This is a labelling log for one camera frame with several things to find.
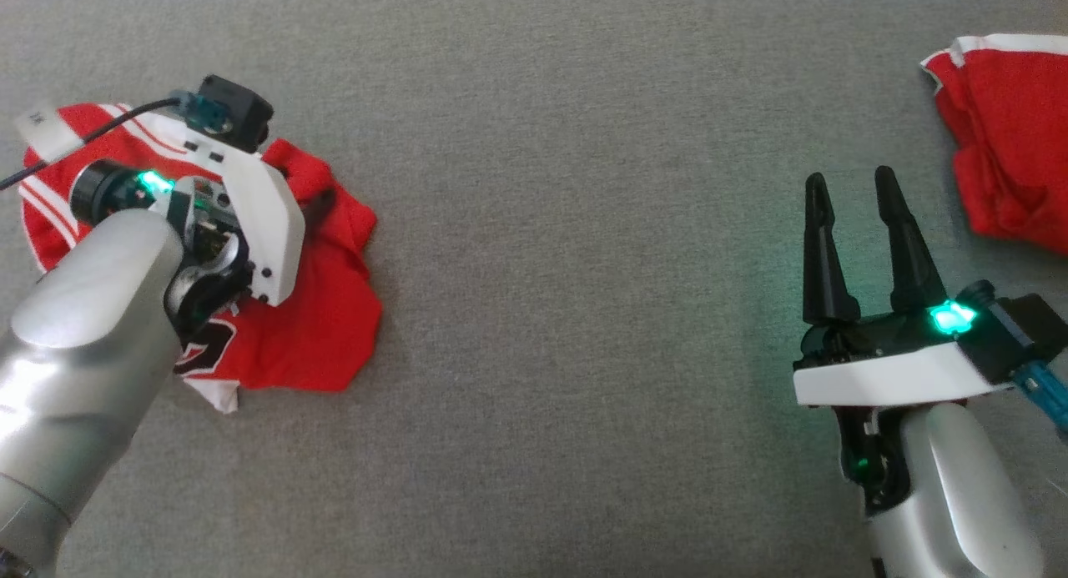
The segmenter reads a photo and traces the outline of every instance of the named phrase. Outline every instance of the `metallic surface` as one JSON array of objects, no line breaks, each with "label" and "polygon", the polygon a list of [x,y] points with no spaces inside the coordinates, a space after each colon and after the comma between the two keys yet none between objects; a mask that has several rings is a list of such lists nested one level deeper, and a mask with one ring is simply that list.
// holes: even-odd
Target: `metallic surface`
[{"label": "metallic surface", "polygon": [[983,427],[955,404],[901,423],[912,494],[873,516],[873,557],[894,578],[1039,578],[1042,552]]},{"label": "metallic surface", "polygon": [[69,522],[180,354],[163,309],[182,245],[159,215],[111,216],[0,337],[0,547],[46,576]]}]

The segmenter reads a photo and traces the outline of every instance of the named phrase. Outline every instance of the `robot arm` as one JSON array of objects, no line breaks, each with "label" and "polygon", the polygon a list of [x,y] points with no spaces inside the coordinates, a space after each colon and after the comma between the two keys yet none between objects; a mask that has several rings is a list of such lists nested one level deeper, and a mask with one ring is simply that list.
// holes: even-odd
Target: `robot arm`
[{"label": "robot arm", "polygon": [[214,76],[200,96],[225,110],[209,118],[224,129],[206,129],[188,107],[187,149],[223,184],[106,159],[84,168],[70,206],[94,228],[0,337],[2,578],[54,574],[67,529],[127,450],[185,339],[237,297],[278,306],[293,292],[304,217],[254,155],[270,107]]},{"label": "robot arm", "polygon": [[798,403],[835,411],[841,468],[863,494],[877,578],[1039,578],[1042,554],[993,447],[962,401],[1017,385],[1055,421],[1048,373],[1068,325],[1037,295],[981,281],[946,296],[890,168],[876,172],[890,231],[891,313],[861,316],[831,235],[819,174],[806,183]]}]

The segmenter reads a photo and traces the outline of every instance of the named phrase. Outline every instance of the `garment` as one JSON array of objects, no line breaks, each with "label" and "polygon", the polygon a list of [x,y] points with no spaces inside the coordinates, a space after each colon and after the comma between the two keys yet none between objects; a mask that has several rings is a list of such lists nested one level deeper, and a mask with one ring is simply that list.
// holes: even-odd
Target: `garment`
[{"label": "garment", "polygon": [[963,36],[921,65],[972,229],[1068,254],[1068,37]]},{"label": "garment", "polygon": [[[129,107],[76,105],[60,116],[78,135],[99,127]],[[91,161],[110,158],[139,169],[153,169],[171,179],[217,175],[192,165],[183,147],[185,125],[159,114],[145,114],[95,140],[19,185],[22,221],[42,270],[49,270],[90,230],[70,213],[67,200],[78,173]],[[38,160],[27,151],[25,163]],[[368,284],[362,250],[375,226],[375,215],[344,191],[321,159],[277,140],[264,162],[287,176],[301,205],[332,190],[334,204],[310,232],[301,252],[297,282],[278,308],[245,297],[236,309],[213,317],[184,350],[175,365],[218,410],[237,408],[237,385],[302,390],[344,389],[374,350],[381,303]]]}]

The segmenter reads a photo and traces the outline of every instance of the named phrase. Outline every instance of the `gray carpet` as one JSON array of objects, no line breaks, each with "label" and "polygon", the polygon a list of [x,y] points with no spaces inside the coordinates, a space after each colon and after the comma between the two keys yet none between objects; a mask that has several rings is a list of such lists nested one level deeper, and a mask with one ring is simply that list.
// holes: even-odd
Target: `gray carpet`
[{"label": "gray carpet", "polygon": [[[885,163],[952,291],[1068,313],[1063,259],[969,233],[916,65],[1068,31],[1066,2],[0,0],[0,114],[218,73],[380,216],[354,386],[222,417],[170,385],[63,574],[864,576],[832,416],[792,401],[802,182],[827,175],[868,311]],[[35,278],[14,192],[0,230],[6,315]],[[975,409],[1065,576],[1065,449],[1018,396]]]}]

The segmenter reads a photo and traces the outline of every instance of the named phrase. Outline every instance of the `folded red cloth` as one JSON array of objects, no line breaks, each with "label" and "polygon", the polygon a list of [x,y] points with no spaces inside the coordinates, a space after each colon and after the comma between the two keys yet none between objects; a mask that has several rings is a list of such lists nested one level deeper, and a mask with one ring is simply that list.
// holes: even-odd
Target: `folded red cloth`
[{"label": "folded red cloth", "polygon": [[[61,109],[60,115],[84,135],[126,110],[87,104]],[[142,115],[23,181],[18,189],[22,221],[42,269],[51,269],[89,233],[89,225],[75,220],[67,201],[78,172],[92,160],[152,168],[171,179],[202,175],[218,181],[190,162],[182,145],[184,130],[176,120]],[[32,149],[27,151],[27,167],[37,160]],[[263,160],[287,176],[298,203],[333,190],[333,208],[304,241],[293,295],[278,308],[245,298],[236,314],[220,313],[189,344],[175,373],[197,380],[237,380],[248,388],[342,390],[371,357],[381,315],[362,257],[375,214],[337,185],[324,160],[289,142],[277,140]],[[193,386],[213,400],[213,389]],[[213,403],[221,410],[229,407],[226,402]]]},{"label": "folded red cloth", "polygon": [[921,65],[972,229],[1068,254],[1068,37],[963,36]]}]

